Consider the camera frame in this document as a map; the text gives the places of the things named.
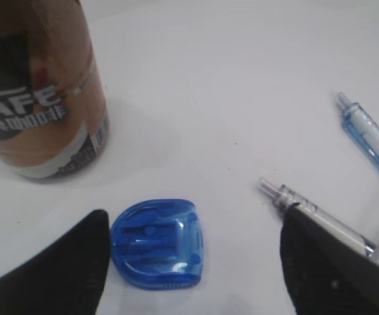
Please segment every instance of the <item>blue plastic object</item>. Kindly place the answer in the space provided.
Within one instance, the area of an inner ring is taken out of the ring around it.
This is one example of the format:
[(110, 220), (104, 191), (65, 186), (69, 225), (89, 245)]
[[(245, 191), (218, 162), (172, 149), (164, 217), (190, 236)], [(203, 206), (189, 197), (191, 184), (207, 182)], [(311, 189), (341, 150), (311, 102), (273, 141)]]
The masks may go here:
[(128, 208), (112, 226), (111, 257), (126, 281), (144, 289), (198, 284), (204, 247), (194, 204), (160, 199)]

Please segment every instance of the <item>white table surface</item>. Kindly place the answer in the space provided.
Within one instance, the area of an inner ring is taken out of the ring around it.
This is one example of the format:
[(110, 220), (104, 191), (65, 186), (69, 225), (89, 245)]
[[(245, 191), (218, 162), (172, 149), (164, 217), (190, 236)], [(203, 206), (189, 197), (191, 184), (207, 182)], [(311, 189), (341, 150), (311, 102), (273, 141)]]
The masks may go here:
[(65, 181), (1, 168), (0, 276), (92, 209), (111, 222), (186, 198), (205, 239), (201, 283), (142, 291), (111, 264), (98, 315), (294, 314), (281, 221), (254, 191), (288, 184), (379, 238), (379, 173), (344, 134), (334, 94), (379, 123), (379, 0), (83, 0), (111, 117), (104, 155)]

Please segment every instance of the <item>blue syringe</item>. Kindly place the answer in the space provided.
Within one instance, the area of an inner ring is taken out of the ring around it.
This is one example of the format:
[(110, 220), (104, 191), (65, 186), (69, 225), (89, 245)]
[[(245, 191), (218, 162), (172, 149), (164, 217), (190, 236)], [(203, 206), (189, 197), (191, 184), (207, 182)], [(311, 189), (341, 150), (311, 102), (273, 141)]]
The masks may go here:
[(337, 99), (344, 130), (379, 169), (379, 126), (359, 103), (350, 102), (343, 93)]

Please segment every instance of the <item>bottle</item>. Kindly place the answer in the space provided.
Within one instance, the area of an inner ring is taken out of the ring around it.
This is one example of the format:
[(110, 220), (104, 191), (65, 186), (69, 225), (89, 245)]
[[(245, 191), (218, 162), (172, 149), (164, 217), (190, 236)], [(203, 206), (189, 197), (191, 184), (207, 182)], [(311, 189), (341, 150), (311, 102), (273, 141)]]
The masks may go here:
[(106, 143), (108, 117), (78, 0), (0, 0), (0, 158), (25, 177), (69, 174)]

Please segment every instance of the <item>bottle label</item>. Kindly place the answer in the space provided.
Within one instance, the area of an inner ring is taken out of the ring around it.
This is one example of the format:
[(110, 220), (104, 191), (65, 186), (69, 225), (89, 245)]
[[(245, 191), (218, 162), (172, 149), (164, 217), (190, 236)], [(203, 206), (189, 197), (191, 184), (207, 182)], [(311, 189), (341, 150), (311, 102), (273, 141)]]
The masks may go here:
[(44, 178), (92, 161), (105, 145), (108, 119), (90, 44), (80, 52), (81, 67), (54, 61), (50, 51), (37, 58), (34, 45), (27, 31), (0, 38), (0, 158)]

